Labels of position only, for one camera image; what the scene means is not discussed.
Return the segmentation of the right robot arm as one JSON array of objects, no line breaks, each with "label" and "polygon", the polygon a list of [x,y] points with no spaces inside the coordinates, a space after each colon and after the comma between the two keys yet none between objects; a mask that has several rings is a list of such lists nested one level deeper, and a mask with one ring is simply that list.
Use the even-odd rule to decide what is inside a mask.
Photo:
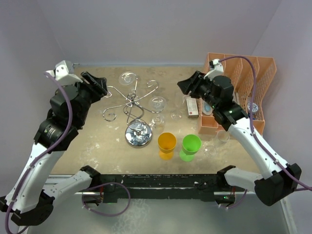
[{"label": "right robot arm", "polygon": [[228,166],[217,172],[217,186],[223,191],[236,186],[254,192],[259,200],[271,206],[297,188],[302,170],[280,157],[251,124],[244,109],[233,100],[234,87],[230,78],[206,78],[196,71],[190,78],[177,83],[181,92],[200,98],[213,108],[213,116],[229,132],[256,163],[259,173]]}]

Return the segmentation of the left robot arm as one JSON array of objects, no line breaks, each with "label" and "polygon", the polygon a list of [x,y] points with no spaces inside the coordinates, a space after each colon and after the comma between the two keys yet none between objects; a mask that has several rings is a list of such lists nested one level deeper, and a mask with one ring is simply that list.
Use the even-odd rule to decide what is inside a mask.
[{"label": "left robot arm", "polygon": [[11,192],[1,197],[0,210],[6,220],[18,226],[37,226],[55,206],[68,196],[100,187],[100,173],[90,166],[53,186],[46,186],[51,170],[85,124],[91,104],[106,96],[107,79],[82,72],[82,80],[62,86],[50,73],[44,73],[58,90],[50,99],[51,108],[34,137],[29,159]]}]

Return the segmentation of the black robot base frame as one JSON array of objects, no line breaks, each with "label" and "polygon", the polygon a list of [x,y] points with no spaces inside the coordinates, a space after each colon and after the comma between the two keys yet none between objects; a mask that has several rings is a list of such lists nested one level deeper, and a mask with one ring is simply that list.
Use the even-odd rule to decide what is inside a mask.
[{"label": "black robot base frame", "polygon": [[216,174],[98,175],[82,192],[100,193],[103,203],[119,199],[196,199],[234,204],[243,189],[223,185]]}]

